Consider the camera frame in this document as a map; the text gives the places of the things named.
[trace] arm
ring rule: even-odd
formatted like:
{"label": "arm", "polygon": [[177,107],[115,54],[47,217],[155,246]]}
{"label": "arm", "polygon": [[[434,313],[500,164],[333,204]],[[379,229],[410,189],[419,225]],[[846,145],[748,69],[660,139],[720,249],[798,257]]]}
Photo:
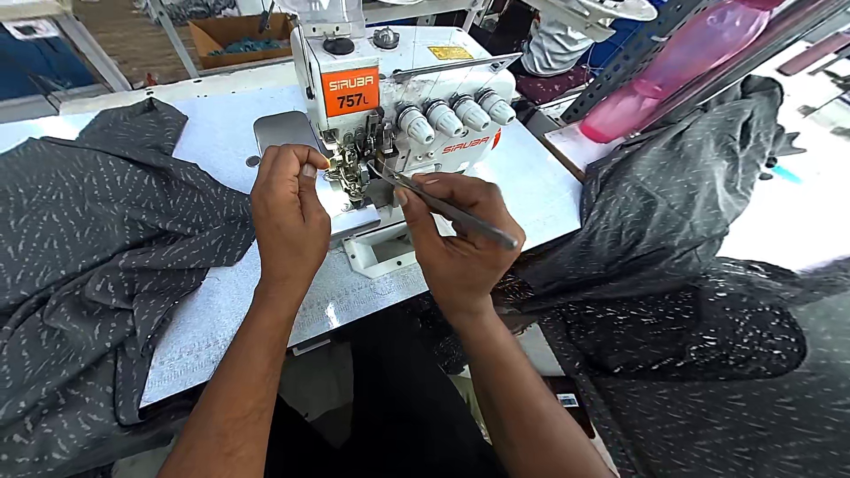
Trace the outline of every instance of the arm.
{"label": "arm", "polygon": [[[495,185],[460,174],[417,174],[413,179],[428,193],[461,204],[524,242],[522,228]],[[612,476],[493,309],[490,290],[519,256],[519,248],[505,251],[459,227],[457,237],[441,237],[416,194],[397,190],[396,195],[425,280],[469,356],[475,395],[510,476]]]}
{"label": "arm", "polygon": [[263,154],[251,191],[263,270],[254,300],[160,478],[263,476],[289,334],[331,238],[315,192],[317,168],[327,160],[307,146]]}

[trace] orange label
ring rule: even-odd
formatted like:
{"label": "orange label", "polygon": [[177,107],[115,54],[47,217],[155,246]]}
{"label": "orange label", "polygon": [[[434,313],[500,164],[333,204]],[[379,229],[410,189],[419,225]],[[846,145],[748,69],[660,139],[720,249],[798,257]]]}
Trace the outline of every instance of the orange label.
{"label": "orange label", "polygon": [[338,117],[378,107],[377,66],[322,73],[327,117]]}

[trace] sewing machine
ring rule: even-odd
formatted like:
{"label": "sewing machine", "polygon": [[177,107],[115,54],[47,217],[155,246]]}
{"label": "sewing machine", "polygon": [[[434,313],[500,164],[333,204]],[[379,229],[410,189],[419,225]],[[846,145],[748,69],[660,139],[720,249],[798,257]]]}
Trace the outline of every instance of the sewing machine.
{"label": "sewing machine", "polygon": [[[565,20],[613,33],[598,31],[610,22],[594,13],[603,3],[583,1],[593,6],[590,14],[570,4]],[[515,80],[506,68],[521,53],[490,55],[456,27],[366,28],[360,0],[296,3],[290,40],[307,115],[261,118],[258,145],[280,144],[283,134],[288,142],[315,142],[328,155],[331,168],[317,189],[332,237],[343,242],[355,271],[375,278],[416,262],[404,215],[381,175],[462,174],[483,161],[516,117],[509,105]],[[454,234],[436,218],[442,233]]]}

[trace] left hand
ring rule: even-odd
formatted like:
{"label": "left hand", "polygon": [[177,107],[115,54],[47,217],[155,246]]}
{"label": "left hand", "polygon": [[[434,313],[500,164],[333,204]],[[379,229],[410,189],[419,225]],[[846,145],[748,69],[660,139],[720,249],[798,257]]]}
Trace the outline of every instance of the left hand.
{"label": "left hand", "polygon": [[316,195],[318,169],[329,163],[306,145],[269,146],[251,190],[260,252],[260,286],[307,293],[325,260],[331,218]]}

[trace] hand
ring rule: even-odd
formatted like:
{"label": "hand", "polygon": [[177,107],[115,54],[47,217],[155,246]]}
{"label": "hand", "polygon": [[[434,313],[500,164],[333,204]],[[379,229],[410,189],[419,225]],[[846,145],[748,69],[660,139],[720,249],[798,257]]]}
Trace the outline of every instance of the hand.
{"label": "hand", "polygon": [[458,224],[452,224],[457,237],[442,237],[428,206],[416,193],[404,188],[395,191],[425,282],[443,314],[457,328],[470,317],[492,311],[490,290],[519,256],[525,232],[507,212],[499,187],[492,183],[451,173],[414,174],[413,180],[427,193],[451,199],[519,240],[516,249],[507,251]]}
{"label": "hand", "polygon": [[260,285],[307,293],[325,260],[331,218],[316,195],[317,169],[327,158],[306,145],[269,146],[251,190],[260,251]]}

